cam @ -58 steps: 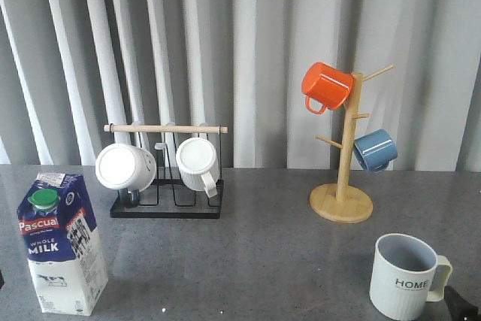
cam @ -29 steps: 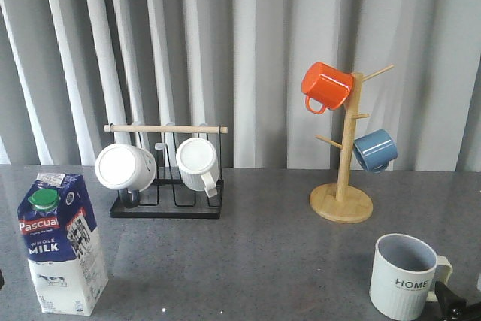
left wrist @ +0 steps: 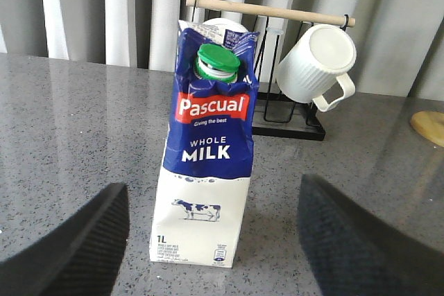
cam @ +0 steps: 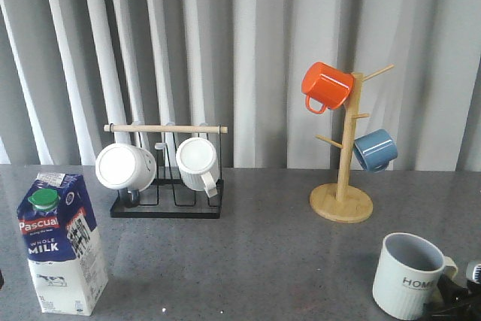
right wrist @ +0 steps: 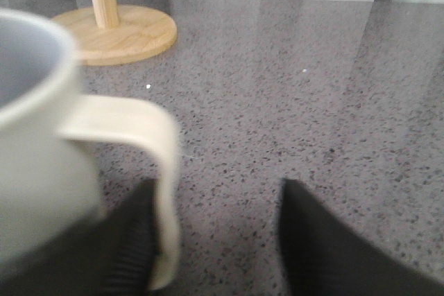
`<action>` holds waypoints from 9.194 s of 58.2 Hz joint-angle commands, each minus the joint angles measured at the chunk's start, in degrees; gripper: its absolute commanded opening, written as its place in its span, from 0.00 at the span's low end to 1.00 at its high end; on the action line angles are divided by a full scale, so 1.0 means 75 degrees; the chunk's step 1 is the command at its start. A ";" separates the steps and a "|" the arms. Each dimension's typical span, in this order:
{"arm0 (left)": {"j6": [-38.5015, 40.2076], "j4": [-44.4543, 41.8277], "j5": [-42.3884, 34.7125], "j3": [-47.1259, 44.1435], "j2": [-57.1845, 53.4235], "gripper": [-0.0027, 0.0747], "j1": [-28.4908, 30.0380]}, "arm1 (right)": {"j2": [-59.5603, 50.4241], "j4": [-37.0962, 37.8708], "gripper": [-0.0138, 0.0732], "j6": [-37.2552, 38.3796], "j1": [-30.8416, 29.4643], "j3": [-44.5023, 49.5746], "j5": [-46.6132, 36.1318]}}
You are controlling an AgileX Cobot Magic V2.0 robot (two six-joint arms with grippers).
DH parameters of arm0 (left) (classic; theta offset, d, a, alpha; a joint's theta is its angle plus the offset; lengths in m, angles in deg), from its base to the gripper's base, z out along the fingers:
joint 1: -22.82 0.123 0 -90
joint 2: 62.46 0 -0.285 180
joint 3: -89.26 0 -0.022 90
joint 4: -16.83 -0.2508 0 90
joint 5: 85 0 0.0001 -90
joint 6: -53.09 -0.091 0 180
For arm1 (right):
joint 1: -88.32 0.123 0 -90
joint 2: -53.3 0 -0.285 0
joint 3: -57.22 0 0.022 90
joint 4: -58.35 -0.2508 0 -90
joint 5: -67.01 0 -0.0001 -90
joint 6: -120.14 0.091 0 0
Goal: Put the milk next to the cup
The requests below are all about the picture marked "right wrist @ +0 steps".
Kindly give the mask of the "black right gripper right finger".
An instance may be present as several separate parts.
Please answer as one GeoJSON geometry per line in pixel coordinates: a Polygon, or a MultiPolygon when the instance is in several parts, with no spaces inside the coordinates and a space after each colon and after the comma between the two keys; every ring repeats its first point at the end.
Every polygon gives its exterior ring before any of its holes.
{"type": "Polygon", "coordinates": [[[292,295],[442,295],[443,284],[356,235],[299,180],[285,179],[279,243],[292,295]]]}

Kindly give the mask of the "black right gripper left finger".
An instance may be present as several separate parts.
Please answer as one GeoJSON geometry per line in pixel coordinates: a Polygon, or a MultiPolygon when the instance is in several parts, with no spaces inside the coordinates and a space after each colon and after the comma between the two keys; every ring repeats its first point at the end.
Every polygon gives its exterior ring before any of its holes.
{"type": "Polygon", "coordinates": [[[103,220],[3,265],[1,294],[148,295],[160,252],[154,194],[154,180],[144,180],[103,220]]]}

